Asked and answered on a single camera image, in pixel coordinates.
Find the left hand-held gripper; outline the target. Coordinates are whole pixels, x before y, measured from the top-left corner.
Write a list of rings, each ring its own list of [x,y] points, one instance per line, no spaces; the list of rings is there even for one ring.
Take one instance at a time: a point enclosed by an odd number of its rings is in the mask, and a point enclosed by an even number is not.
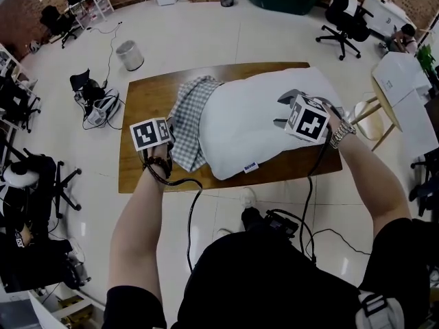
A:
[[[132,124],[130,133],[137,152],[163,144],[171,151],[175,143],[174,118],[153,118]]]

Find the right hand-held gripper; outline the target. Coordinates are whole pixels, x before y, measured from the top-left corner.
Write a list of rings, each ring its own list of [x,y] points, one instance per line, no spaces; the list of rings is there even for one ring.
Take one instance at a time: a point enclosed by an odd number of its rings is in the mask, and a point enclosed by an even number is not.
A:
[[[273,124],[296,138],[310,143],[319,143],[327,128],[329,114],[320,102],[292,89],[281,95],[278,103],[289,105],[288,119],[274,119]]]

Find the person's left hand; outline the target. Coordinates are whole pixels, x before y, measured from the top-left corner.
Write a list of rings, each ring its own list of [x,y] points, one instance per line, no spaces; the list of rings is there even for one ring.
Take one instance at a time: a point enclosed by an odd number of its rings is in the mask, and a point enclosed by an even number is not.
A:
[[[168,144],[163,143],[154,147],[147,148],[147,157],[168,159]]]

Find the person's right hand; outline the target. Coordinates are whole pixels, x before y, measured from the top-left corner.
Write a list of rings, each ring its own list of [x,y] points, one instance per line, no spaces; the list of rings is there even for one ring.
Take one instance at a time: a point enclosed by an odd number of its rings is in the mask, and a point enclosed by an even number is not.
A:
[[[329,114],[328,126],[330,127],[332,133],[335,133],[337,129],[341,126],[342,119],[340,118],[338,111],[333,110],[329,104],[323,103],[322,105],[326,112]]]

